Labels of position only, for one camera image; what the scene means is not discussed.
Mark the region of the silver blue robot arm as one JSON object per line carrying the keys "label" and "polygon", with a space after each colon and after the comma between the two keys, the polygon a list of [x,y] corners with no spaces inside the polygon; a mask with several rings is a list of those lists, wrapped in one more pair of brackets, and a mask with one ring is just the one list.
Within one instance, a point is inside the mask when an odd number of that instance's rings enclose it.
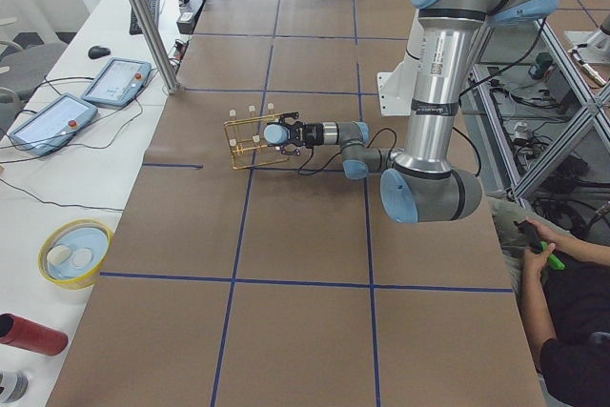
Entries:
{"label": "silver blue robot arm", "polygon": [[478,179],[447,159],[460,91],[472,68],[473,38],[482,26],[544,18],[559,0],[411,2],[418,10],[423,38],[404,149],[366,148],[369,131],[363,122],[288,123],[285,115],[267,124],[264,138],[277,148],[338,145],[348,178],[381,174],[382,204],[396,222],[458,220],[470,215],[482,197]]}

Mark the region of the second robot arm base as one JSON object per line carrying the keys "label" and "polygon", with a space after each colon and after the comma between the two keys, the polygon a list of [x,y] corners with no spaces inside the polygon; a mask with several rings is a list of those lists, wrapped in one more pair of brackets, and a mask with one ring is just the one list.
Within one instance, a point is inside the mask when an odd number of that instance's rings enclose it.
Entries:
{"label": "second robot arm base", "polygon": [[594,31],[566,31],[570,51],[582,64],[609,64],[609,16]]}

